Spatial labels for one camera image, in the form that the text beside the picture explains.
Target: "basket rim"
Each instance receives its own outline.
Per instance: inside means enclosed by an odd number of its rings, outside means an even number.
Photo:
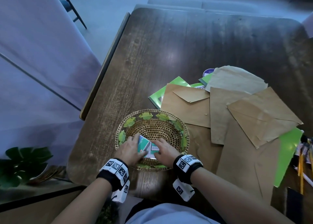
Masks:
[[[119,126],[118,126],[118,128],[116,130],[115,142],[114,142],[115,143],[115,149],[117,150],[119,148],[119,141],[118,141],[119,133],[124,128],[123,125],[126,122],[126,120],[129,119],[132,116],[135,116],[135,115],[138,115],[139,113],[144,113],[144,112],[163,113],[163,114],[166,114],[166,115],[169,115],[169,116],[173,117],[174,119],[176,119],[177,121],[180,122],[180,124],[183,127],[184,134],[186,135],[186,141],[187,141],[186,149],[181,154],[186,155],[187,152],[188,152],[188,149],[189,149],[189,144],[190,144],[189,131],[188,131],[188,128],[187,128],[186,124],[178,116],[176,116],[176,115],[174,115],[174,114],[172,114],[170,112],[159,110],[159,109],[143,109],[143,110],[138,110],[138,111],[132,112],[131,114],[127,115],[123,119],[123,121],[119,124]],[[169,170],[169,169],[171,169],[169,167],[165,167],[165,168],[155,168],[155,167],[143,168],[143,167],[139,167],[139,166],[136,166],[135,168],[137,170],[144,170],[144,171],[162,171],[162,170]]]

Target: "paper bag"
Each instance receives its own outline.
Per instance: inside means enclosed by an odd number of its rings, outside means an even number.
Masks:
[[[267,84],[263,79],[242,68],[223,66],[215,68],[205,90],[210,91],[211,87],[253,94],[267,88]]]
[[[203,167],[216,173],[223,146],[211,143],[210,129],[186,124],[190,144],[188,154],[193,155],[203,163]]]
[[[210,127],[209,96],[204,89],[167,84],[161,110],[178,116],[184,123]]]
[[[303,124],[271,87],[227,107],[256,148]]]
[[[247,97],[248,93],[242,91],[226,90],[211,87],[210,91],[210,125],[211,142],[224,145],[229,120],[233,117],[226,107],[238,99]]]
[[[270,205],[279,149],[279,139],[256,149],[232,118],[216,174]]]

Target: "chair leg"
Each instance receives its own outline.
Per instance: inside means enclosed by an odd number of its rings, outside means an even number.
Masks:
[[[74,8],[73,4],[71,3],[70,0],[66,0],[69,5],[72,7],[73,12],[76,14],[77,18],[80,20],[80,22],[82,23],[82,25],[84,25],[85,29],[87,29],[86,25],[84,24],[83,20],[81,19],[80,15],[78,14],[78,12],[76,11],[76,9]]]

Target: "chair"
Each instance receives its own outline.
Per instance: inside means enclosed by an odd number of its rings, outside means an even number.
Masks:
[[[79,19],[80,22],[82,23],[82,25],[84,25],[85,29],[87,29],[86,25],[84,24],[84,21],[79,16],[78,12],[74,8],[71,1],[70,0],[60,0],[60,2],[63,5],[63,7],[65,8],[66,12],[70,12],[71,10],[73,10],[73,12],[76,14],[77,17],[73,20],[73,22],[76,22]]]

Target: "hand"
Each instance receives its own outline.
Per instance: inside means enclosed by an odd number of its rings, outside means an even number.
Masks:
[[[141,158],[147,155],[147,151],[138,152],[139,133],[134,137],[129,136],[127,141],[119,146],[114,158],[119,158],[128,166],[134,166]]]
[[[174,160],[180,153],[166,142],[163,138],[158,140],[151,141],[154,143],[160,150],[159,152],[154,153],[154,157],[162,164],[167,167],[173,168]]]

